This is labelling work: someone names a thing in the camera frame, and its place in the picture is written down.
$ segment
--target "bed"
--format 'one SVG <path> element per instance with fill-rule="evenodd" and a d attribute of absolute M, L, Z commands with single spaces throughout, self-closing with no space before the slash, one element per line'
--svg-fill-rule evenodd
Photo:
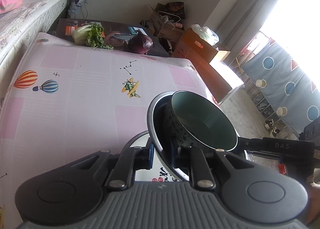
<path fill-rule="evenodd" d="M 0 98 L 4 97 L 21 57 L 39 32 L 47 32 L 69 0 L 23 0 L 0 15 Z"/>

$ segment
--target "orange striped balloon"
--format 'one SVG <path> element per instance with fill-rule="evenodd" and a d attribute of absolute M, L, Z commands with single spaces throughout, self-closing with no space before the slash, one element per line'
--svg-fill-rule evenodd
<path fill-rule="evenodd" d="M 33 70 L 28 70 L 22 73 L 14 82 L 16 88 L 28 88 L 33 85 L 38 79 L 38 74 Z"/>

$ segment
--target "red onion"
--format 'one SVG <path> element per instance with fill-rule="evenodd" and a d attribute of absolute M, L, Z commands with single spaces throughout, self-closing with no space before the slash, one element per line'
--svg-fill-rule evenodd
<path fill-rule="evenodd" d="M 128 48 L 130 52 L 137 54 L 145 54 L 150 50 L 152 45 L 152 38 L 144 35 L 141 31 L 139 31 L 137 36 L 129 40 Z"/>

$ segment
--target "shoe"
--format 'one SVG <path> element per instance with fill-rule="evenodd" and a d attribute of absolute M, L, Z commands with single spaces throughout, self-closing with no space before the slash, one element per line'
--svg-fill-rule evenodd
<path fill-rule="evenodd" d="M 273 127 L 270 129 L 270 138 L 276 138 L 276 136 L 278 135 L 278 133 L 280 132 L 279 129 L 277 129 L 277 127 Z"/>
<path fill-rule="evenodd" d="M 265 124 L 264 124 L 264 127 L 266 128 L 266 130 L 270 130 L 270 128 L 274 125 L 275 123 L 273 122 L 273 119 L 271 120 L 266 120 L 265 121 Z"/>

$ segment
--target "metal screw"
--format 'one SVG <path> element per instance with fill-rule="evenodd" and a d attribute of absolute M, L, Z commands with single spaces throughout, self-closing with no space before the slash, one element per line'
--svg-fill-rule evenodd
<path fill-rule="evenodd" d="M 125 186 L 125 183 L 122 180 L 111 180 L 109 183 L 109 186 L 113 187 L 113 188 L 121 188 Z"/>
<path fill-rule="evenodd" d="M 203 179 L 197 182 L 199 187 L 209 188 L 213 186 L 213 182 L 211 180 Z"/>

